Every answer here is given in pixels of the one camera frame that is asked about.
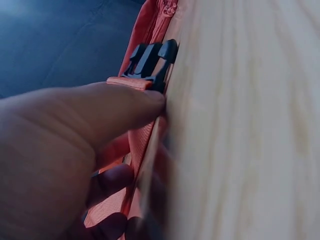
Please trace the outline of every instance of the skin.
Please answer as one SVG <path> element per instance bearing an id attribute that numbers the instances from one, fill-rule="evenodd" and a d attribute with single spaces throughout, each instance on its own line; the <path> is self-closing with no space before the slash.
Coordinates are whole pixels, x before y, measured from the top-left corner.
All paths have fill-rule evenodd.
<path id="1" fill-rule="evenodd" d="M 160 93 L 104 82 L 1 100 L 0 239 L 116 240 L 125 230 L 136 239 L 136 218 L 115 213 L 85 228 L 81 216 L 133 181 L 124 164 L 91 176 L 128 153 L 125 133 L 164 106 Z"/>

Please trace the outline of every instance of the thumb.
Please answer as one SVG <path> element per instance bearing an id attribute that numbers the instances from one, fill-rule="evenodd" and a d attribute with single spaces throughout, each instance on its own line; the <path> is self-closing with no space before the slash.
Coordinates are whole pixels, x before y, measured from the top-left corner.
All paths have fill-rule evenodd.
<path id="1" fill-rule="evenodd" d="M 100 82 L 26 93 L 5 99 L 0 108 L 18 111 L 42 126 L 49 117 L 51 129 L 56 121 L 97 149 L 130 129 L 150 123 L 164 106 L 165 98 L 159 92 L 140 92 Z"/>

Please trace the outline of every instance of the orange strap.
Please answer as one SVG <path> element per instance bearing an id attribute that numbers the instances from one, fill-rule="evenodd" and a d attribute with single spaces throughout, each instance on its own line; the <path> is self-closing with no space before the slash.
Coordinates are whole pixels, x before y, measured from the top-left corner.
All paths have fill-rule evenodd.
<path id="1" fill-rule="evenodd" d="M 151 81 L 147 81 L 145 79 L 127 77 L 109 77 L 106 83 L 127 86 L 139 91 L 145 91 L 152 85 Z M 138 176 L 154 124 L 155 122 L 151 122 L 140 129 L 130 130 L 128 132 L 131 153 L 130 166 L 133 169 L 135 179 Z M 135 185 L 136 183 L 134 182 L 132 186 L 127 187 L 126 189 L 126 193 L 121 205 L 121 212 L 125 215 L 129 214 L 135 191 Z"/>

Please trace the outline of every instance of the wooden board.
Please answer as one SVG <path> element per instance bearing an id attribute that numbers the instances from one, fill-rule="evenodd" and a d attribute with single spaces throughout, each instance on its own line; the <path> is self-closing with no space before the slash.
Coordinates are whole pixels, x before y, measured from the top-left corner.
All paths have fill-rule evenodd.
<path id="1" fill-rule="evenodd" d="M 319 239 L 320 1 L 183 2 L 167 239 Z"/>

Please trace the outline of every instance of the black plastic buckle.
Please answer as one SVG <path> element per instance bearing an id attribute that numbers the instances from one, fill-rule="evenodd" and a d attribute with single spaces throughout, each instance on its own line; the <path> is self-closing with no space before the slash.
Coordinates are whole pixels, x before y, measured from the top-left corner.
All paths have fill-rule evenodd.
<path id="1" fill-rule="evenodd" d="M 174 39 L 168 40 L 164 44 L 140 44 L 133 51 L 130 57 L 130 64 L 122 77 L 152 81 L 152 86 L 149 90 L 163 93 L 166 87 L 164 80 L 167 70 L 170 64 L 175 63 L 177 53 L 178 44 Z M 164 59 L 165 62 L 159 72 L 152 76 L 160 58 Z"/>

